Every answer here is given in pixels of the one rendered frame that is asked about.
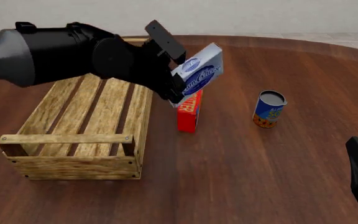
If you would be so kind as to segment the blue and orange soup can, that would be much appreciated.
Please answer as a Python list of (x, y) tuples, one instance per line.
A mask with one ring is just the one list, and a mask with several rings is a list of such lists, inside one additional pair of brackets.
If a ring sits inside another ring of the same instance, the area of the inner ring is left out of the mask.
[(278, 117), (286, 105), (287, 101), (281, 93), (273, 90), (261, 91), (252, 120), (261, 128), (273, 128), (277, 125)]

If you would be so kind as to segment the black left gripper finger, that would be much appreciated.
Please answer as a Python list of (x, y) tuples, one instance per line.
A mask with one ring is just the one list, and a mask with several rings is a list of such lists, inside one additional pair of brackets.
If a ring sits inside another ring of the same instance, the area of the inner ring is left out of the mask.
[(180, 54), (179, 56), (172, 56), (166, 53), (166, 56), (168, 57), (169, 62), (173, 62), (175, 65), (182, 65), (186, 61), (186, 52)]
[(179, 74), (174, 74), (164, 83), (164, 96), (172, 104), (178, 104), (184, 98), (183, 91), (186, 88), (186, 83)]

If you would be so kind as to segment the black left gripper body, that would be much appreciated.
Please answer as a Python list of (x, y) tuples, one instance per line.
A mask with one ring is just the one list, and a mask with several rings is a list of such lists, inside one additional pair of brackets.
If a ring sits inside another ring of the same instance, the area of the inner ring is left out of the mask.
[(136, 57), (136, 84), (156, 92), (159, 96), (168, 96), (170, 88), (170, 58), (156, 43), (144, 43)]

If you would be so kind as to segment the white and blue cream cheese box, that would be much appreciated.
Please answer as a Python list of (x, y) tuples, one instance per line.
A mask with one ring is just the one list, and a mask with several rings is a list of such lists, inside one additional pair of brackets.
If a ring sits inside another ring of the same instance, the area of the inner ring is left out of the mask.
[(174, 108), (179, 107), (194, 93), (223, 74), (223, 70), (223, 50), (212, 42), (171, 72), (172, 76), (179, 75), (186, 87), (182, 91), (184, 98), (178, 103), (170, 104)]

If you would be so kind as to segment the wooden slat tray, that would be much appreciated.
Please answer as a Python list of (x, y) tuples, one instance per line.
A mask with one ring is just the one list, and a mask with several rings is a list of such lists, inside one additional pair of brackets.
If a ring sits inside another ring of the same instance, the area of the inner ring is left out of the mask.
[(0, 149), (31, 180), (139, 179), (152, 95), (92, 74), (56, 82)]

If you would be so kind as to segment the red butter box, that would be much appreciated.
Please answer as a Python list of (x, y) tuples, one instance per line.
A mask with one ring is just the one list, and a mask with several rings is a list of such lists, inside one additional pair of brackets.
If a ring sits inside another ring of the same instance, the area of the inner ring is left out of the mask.
[(200, 115), (203, 91), (197, 91), (177, 108), (177, 128), (181, 132), (194, 133)]

